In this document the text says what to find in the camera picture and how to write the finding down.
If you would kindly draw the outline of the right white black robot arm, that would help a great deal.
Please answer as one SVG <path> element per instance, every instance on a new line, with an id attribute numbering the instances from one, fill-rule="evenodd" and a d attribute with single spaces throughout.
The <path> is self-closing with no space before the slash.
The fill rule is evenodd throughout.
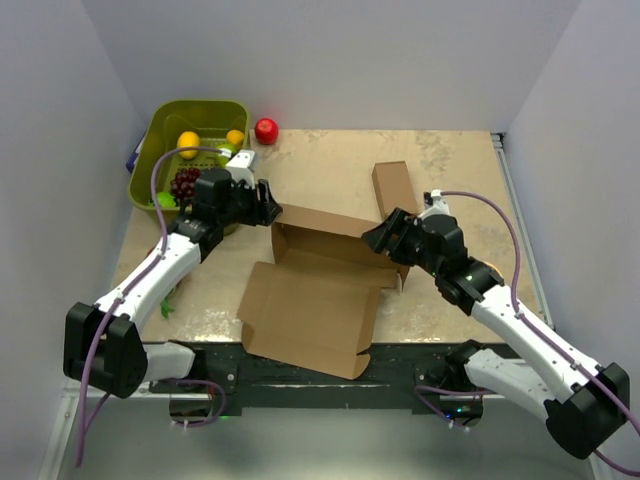
<path id="1" fill-rule="evenodd" d="M 446 367 L 452 390 L 478 386 L 513 401 L 541 418 L 556 443 L 578 459 L 595 454 L 626 423 L 627 372 L 572 347 L 520 304 L 494 268 L 469 255 L 454 217 L 436 209 L 418 216 L 395 209 L 362 238 L 373 252 L 429 273 L 446 301 L 496 333 L 526 363 L 509 366 L 479 349 Z"/>

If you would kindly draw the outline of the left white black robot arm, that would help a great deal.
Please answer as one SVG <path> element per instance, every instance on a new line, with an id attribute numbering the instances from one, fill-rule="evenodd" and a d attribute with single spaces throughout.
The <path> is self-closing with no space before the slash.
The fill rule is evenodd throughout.
<path id="1" fill-rule="evenodd" d="M 70 308 L 64 374 L 121 399 L 145 382 L 167 379 L 185 392 L 200 390 L 207 368 L 192 348 L 171 341 L 146 344 L 140 333 L 170 291 L 222 242 L 227 227 L 270 226 L 282 211 L 268 181 L 254 179 L 249 170 L 203 171 L 194 197 L 181 206 L 152 253 L 112 291 Z"/>

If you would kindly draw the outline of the brown cardboard box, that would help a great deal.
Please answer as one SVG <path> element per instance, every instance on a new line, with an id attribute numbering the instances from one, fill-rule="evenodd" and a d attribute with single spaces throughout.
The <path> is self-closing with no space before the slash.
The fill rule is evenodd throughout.
<path id="1" fill-rule="evenodd" d="M 286 205 L 273 260 L 254 264 L 237 316 L 246 352 L 347 380 L 361 376 L 385 289 L 408 269 L 362 240 L 375 223 Z"/>

